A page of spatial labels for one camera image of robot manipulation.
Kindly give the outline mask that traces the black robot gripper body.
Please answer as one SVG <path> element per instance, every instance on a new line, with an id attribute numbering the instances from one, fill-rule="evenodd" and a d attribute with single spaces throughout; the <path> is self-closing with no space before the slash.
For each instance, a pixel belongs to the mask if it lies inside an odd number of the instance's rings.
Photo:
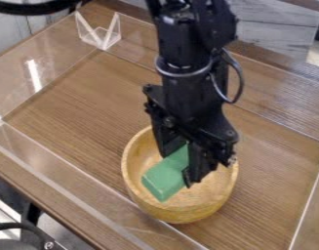
<path id="1" fill-rule="evenodd" d="M 228 96 L 229 71 L 241 69 L 238 61 L 222 53 L 199 69 L 174 68 L 163 59 L 155 66 L 162 83 L 143 87 L 151 125 L 154 121 L 178 125 L 182 136 L 202 147 L 220 141 L 238 143 L 240 134 L 224 111 L 225 104 L 240 100 Z"/>

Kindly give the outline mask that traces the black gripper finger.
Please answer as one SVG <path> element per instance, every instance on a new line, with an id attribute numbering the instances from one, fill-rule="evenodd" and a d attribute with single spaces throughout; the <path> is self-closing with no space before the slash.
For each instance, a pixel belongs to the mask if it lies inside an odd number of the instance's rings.
<path id="1" fill-rule="evenodd" d="M 170 156 L 186 144 L 178 125 L 167 127 L 163 122 L 154 121 L 153 132 L 162 157 Z"/>
<path id="2" fill-rule="evenodd" d="M 220 165 L 232 167 L 237 163 L 237 142 L 220 141 L 202 147 L 197 142 L 185 140 L 187 165 L 183 169 L 186 187 L 202 182 Z"/>

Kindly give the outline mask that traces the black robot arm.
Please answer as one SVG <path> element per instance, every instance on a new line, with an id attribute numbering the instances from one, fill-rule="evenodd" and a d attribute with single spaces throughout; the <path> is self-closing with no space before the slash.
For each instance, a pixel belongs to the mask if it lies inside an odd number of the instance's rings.
<path id="1" fill-rule="evenodd" d="M 238 18 L 228 0 L 145 0 L 158 35 L 159 85 L 143 86 L 162 156 L 187 149 L 182 177 L 190 187 L 237 160 L 240 134 L 226 118 L 230 70 L 242 72 L 226 46 Z"/>

